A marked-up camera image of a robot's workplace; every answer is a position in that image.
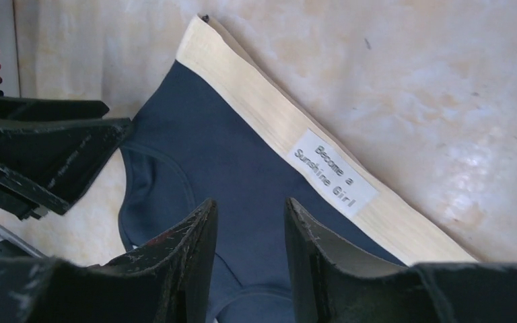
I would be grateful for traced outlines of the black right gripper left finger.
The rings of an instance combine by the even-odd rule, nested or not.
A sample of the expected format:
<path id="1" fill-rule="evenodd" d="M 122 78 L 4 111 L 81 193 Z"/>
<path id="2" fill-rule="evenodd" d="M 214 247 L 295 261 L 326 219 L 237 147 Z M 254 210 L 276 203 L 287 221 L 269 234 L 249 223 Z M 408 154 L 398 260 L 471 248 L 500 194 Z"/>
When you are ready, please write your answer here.
<path id="1" fill-rule="evenodd" d="M 100 266 L 0 258 L 0 322 L 204 322 L 217 203 Z"/>

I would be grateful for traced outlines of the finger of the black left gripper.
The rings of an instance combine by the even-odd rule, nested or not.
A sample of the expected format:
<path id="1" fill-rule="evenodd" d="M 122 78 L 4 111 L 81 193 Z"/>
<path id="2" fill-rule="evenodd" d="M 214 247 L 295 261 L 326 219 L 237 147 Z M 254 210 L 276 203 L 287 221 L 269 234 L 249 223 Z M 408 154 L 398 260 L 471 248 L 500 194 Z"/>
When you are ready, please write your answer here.
<path id="1" fill-rule="evenodd" d="M 0 96 L 0 118 L 17 121 L 62 121 L 102 118 L 109 107 L 97 100 L 45 100 Z"/>
<path id="2" fill-rule="evenodd" d="M 0 119 L 0 162 L 68 201 L 70 209 L 131 129 L 128 118 Z"/>

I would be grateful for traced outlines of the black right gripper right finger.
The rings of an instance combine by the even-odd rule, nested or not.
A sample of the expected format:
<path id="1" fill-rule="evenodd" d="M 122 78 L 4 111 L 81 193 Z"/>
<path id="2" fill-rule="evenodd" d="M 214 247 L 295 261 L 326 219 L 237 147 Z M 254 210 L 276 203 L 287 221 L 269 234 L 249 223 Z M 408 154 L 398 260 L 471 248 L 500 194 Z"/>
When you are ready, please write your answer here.
<path id="1" fill-rule="evenodd" d="M 517 263 L 399 266 L 285 202 L 297 322 L 517 322 Z"/>

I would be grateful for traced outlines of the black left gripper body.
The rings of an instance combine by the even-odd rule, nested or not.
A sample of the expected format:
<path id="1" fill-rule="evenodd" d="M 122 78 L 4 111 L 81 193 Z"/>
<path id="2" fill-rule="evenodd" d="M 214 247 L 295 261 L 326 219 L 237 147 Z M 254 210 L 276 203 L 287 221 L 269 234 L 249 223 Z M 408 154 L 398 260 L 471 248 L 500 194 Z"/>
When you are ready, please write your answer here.
<path id="1" fill-rule="evenodd" d="M 40 219 L 48 211 L 64 214 L 69 202 L 0 162 L 0 209 L 18 219 Z"/>

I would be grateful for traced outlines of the navy underwear cream waistband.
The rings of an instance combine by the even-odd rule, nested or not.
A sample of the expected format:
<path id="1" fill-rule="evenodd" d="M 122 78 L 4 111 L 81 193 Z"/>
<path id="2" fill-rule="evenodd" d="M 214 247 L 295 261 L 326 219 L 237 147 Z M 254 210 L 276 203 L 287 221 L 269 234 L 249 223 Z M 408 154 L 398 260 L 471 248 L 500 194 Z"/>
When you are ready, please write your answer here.
<path id="1" fill-rule="evenodd" d="M 373 177 L 213 18 L 195 16 L 121 150 L 126 247 L 213 199 L 208 322 L 297 322 L 285 242 L 295 199 L 354 246 L 399 266 L 472 256 Z"/>

